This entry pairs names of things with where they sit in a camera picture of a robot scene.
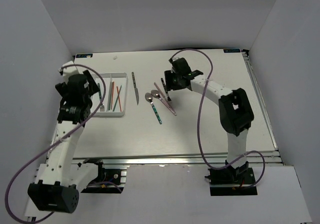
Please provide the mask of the black handled fork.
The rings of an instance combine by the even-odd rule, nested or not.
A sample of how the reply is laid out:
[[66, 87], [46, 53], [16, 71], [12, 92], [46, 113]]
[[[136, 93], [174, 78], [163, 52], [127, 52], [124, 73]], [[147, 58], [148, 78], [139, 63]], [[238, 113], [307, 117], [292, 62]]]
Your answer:
[[164, 92], [165, 92], [165, 94], [166, 94], [167, 101], [170, 103], [172, 100], [171, 100], [171, 98], [170, 98], [170, 96], [169, 96], [169, 93], [168, 93], [168, 91], [167, 91], [167, 86], [166, 86], [166, 84], [165, 84], [165, 81], [164, 81], [163, 78], [161, 78], [160, 80], [161, 80], [161, 83], [162, 83], [162, 85], [163, 85], [163, 88], [164, 88]]

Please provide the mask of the teal chopstick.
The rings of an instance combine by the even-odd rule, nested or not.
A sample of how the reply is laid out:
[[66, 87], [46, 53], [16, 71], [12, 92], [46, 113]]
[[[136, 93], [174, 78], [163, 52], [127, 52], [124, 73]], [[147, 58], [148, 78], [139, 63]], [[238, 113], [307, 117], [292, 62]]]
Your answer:
[[115, 99], [115, 103], [114, 103], [114, 106], [113, 106], [113, 112], [115, 112], [116, 111], [116, 108], [117, 108], [117, 105], [118, 105], [118, 97], [116, 96], [116, 99]]
[[107, 111], [110, 110], [111, 96], [112, 96], [112, 82], [110, 83], [109, 91], [108, 91]]

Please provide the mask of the teal handled fork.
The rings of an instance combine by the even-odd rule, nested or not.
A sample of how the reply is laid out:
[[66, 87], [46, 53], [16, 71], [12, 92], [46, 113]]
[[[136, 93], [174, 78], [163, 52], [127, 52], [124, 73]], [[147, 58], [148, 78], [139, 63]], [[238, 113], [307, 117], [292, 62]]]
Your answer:
[[100, 83], [97, 83], [97, 86], [98, 86], [98, 88], [99, 88], [99, 92], [98, 92], [98, 96], [99, 96], [99, 101], [101, 102], [101, 104], [100, 104], [100, 111], [101, 112], [104, 112], [105, 111], [105, 105], [104, 105], [104, 103], [103, 103], [103, 89], [102, 89], [102, 87], [101, 87], [101, 85], [100, 85]]

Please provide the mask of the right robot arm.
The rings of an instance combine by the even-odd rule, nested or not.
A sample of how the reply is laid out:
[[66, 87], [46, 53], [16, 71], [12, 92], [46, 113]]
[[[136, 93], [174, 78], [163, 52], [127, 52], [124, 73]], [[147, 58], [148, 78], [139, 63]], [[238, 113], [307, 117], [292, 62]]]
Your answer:
[[231, 183], [238, 183], [244, 177], [249, 164], [246, 158], [246, 143], [249, 128], [254, 120], [247, 93], [244, 89], [230, 89], [205, 77], [199, 70], [192, 71], [185, 58], [170, 59], [171, 70], [164, 73], [166, 89], [175, 91], [189, 89], [202, 94], [197, 115], [197, 141], [200, 154], [205, 159], [200, 139], [201, 111], [205, 98], [218, 106], [219, 120], [227, 133], [227, 159], [224, 167], [213, 167], [215, 171], [226, 169], [226, 178]]

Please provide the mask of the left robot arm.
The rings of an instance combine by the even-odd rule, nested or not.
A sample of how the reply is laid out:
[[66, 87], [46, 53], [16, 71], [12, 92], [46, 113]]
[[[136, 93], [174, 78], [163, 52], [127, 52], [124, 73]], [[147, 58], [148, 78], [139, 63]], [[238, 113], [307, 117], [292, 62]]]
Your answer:
[[40, 211], [73, 213], [80, 193], [93, 181], [101, 183], [106, 171], [96, 164], [81, 164], [71, 172], [72, 160], [90, 116], [92, 96], [99, 91], [88, 70], [63, 70], [64, 82], [56, 85], [62, 97], [57, 117], [57, 146], [51, 148], [47, 164], [37, 183], [28, 187], [28, 195]]

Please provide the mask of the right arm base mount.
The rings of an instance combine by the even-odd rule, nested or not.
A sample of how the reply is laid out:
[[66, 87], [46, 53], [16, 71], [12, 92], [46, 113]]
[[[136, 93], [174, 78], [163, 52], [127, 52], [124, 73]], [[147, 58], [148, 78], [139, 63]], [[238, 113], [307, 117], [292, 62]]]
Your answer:
[[258, 194], [256, 186], [253, 186], [256, 179], [252, 168], [235, 179], [227, 169], [209, 169], [208, 172], [205, 179], [209, 182], [211, 196], [251, 196]]

